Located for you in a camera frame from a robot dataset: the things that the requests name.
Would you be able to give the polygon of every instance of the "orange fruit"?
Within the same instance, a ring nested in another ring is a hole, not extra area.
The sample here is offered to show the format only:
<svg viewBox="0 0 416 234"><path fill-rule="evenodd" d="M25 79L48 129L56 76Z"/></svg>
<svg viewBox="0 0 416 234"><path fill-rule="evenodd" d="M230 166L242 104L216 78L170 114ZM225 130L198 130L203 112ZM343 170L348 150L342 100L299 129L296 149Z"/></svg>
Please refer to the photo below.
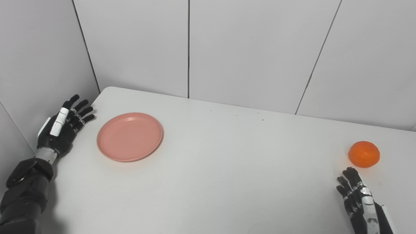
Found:
<svg viewBox="0 0 416 234"><path fill-rule="evenodd" d="M356 142L349 149L348 157L357 167L371 167L380 160L380 151L371 142Z"/></svg>

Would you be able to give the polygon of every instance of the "white thumb segment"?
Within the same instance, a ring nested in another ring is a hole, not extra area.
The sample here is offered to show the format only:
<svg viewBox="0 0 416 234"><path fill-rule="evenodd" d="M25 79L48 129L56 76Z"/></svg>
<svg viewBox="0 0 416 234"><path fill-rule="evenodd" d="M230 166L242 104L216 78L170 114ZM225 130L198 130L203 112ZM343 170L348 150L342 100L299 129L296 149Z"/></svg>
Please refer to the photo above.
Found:
<svg viewBox="0 0 416 234"><path fill-rule="evenodd" d="M67 108L61 108L59 111L58 116L56 117L55 122L53 123L52 129L50 131L50 134L52 136L59 136L59 133L61 132L62 126L65 123L65 120L68 116L69 110Z"/></svg>

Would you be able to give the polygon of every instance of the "white table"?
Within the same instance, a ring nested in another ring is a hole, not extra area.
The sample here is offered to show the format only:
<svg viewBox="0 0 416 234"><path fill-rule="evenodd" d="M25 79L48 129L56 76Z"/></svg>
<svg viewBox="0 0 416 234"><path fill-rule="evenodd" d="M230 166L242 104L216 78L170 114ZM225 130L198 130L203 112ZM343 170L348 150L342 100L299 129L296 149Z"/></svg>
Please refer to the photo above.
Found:
<svg viewBox="0 0 416 234"><path fill-rule="evenodd" d="M58 161L44 233L351 234L336 177L349 147L373 142L378 164L358 169L399 233L416 230L416 132L316 119L115 87L93 103ZM101 126L126 112L162 124L149 157L112 161Z"/></svg>

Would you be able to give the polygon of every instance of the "robotic hand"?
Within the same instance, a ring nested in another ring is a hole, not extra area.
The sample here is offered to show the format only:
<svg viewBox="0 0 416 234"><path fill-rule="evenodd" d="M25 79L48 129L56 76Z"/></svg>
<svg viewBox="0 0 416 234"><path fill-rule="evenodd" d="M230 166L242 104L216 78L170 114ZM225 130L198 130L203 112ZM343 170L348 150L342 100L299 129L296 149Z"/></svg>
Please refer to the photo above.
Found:
<svg viewBox="0 0 416 234"><path fill-rule="evenodd" d="M385 206L374 201L357 170L348 167L338 177L338 192L344 198L344 206L355 234L395 234Z"/></svg>
<svg viewBox="0 0 416 234"><path fill-rule="evenodd" d="M49 183L53 177L52 164L57 157L67 154L77 132L95 118L83 100L71 109L79 99L74 95L65 101L55 116L46 120L38 134L37 152L31 159L21 161L9 176L0 204L0 234L40 234L38 218L45 210Z"/></svg>

